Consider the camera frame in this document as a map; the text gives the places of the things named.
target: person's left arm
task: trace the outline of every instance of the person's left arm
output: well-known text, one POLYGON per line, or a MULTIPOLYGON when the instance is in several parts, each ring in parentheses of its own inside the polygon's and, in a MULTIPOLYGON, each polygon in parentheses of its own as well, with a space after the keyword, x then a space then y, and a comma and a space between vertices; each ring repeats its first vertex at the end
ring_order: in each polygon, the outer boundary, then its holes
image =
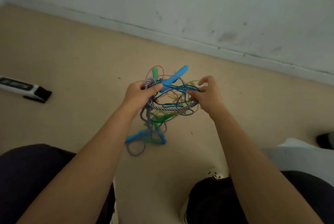
POLYGON ((109 193, 130 124, 158 84, 132 83, 122 105, 56 175, 18 220, 21 223, 95 223, 109 193))

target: tangled jump rope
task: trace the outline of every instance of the tangled jump rope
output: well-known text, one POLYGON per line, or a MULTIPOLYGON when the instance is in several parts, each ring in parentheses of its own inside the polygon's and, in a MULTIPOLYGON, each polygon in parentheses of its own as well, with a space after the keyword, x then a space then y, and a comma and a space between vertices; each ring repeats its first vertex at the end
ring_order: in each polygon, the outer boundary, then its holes
POLYGON ((194 82, 197 82, 198 80, 185 83, 181 79, 181 76, 187 70, 188 66, 184 66, 173 75, 165 75, 164 69, 161 66, 154 66, 147 73, 145 77, 145 89, 158 83, 162 83, 164 87, 156 93, 155 96, 148 99, 147 104, 140 112, 140 118, 145 122, 144 125, 147 126, 147 129, 127 137, 125 141, 127 151, 131 156, 136 157, 141 155, 144 152, 147 143, 152 143, 157 146, 165 145, 166 139, 164 134, 167 131, 166 122, 174 119, 178 115, 189 116, 198 111, 198 106, 196 110, 193 110, 198 104, 198 101, 189 101, 189 95, 187 94, 188 90, 199 91, 199 88, 194 84, 194 82), (162 69, 162 75, 158 74, 158 68, 162 69), (147 78, 151 70, 152 77, 147 78), (173 101, 170 103, 158 103, 158 99, 164 96, 168 96, 173 101), (130 145, 136 141, 142 141, 144 143, 143 149, 137 153, 133 153, 130 149, 130 145))

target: pant leg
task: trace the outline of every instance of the pant leg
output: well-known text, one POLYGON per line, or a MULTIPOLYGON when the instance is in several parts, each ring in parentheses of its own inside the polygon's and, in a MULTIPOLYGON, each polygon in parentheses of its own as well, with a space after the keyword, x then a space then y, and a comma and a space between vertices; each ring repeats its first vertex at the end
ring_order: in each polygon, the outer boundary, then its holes
MULTIPOLYGON (((1 223, 16 223, 38 194, 74 156, 75 153, 45 144, 19 147, 2 154, 0 156, 1 223)), ((115 194, 111 187, 97 223, 109 224, 114 203, 115 194)))
MULTIPOLYGON (((305 198, 324 223, 334 219, 334 188, 313 175, 299 171, 282 174, 305 198)), ((189 224, 248 223, 230 177, 206 178, 191 190, 187 207, 189 224)))

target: person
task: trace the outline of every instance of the person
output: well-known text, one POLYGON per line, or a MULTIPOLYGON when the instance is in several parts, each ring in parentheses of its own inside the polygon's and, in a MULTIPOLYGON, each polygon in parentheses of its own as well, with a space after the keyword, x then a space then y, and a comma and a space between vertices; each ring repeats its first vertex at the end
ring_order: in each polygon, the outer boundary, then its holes
MULTIPOLYGON (((228 112, 215 79, 206 76, 199 85, 204 83, 207 86, 200 92, 189 94, 215 123, 230 177, 209 171, 209 177, 190 192, 181 220, 188 224, 330 223, 334 188, 303 172, 280 172, 228 112)), ((113 178, 131 121, 163 87, 157 84, 144 90, 143 85, 144 81, 130 84, 120 107, 77 154, 47 145, 3 154, 2 223, 110 221, 115 203, 113 178)))

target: forearm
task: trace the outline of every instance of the forearm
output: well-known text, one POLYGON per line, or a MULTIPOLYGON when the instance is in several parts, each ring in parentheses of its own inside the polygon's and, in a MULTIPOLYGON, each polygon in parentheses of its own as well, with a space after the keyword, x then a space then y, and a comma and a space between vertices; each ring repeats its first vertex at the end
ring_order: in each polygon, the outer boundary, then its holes
POLYGON ((223 106, 211 113, 249 223, 322 223, 293 185, 223 106))
POLYGON ((120 107, 18 223, 95 223, 111 187, 131 118, 132 114, 120 107))

